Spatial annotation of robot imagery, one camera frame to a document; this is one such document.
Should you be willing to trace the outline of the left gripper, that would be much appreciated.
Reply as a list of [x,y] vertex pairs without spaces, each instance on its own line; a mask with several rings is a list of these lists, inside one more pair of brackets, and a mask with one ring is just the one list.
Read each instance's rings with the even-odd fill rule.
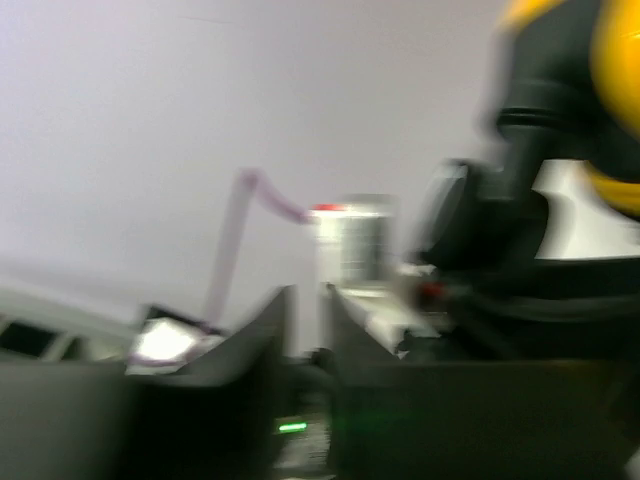
[[639,347],[636,259],[537,260],[518,270],[404,264],[415,299],[440,303],[503,357],[617,359]]

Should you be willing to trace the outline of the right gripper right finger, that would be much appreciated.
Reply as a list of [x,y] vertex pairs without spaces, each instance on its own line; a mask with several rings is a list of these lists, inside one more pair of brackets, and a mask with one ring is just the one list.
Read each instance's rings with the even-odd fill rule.
[[624,479],[635,424],[598,361],[407,362],[337,291],[331,452],[342,479]]

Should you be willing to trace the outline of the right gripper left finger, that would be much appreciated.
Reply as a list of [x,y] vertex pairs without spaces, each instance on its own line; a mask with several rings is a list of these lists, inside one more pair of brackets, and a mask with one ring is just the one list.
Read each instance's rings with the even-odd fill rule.
[[1,366],[5,479],[264,479],[285,413],[295,292],[171,374],[121,360]]

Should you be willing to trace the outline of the yellow hard-shell suitcase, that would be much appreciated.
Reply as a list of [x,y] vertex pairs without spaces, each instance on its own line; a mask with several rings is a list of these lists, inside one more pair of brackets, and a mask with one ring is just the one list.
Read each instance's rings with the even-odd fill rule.
[[502,264],[639,263],[639,5],[514,1],[491,164],[454,161],[418,260],[445,271]]

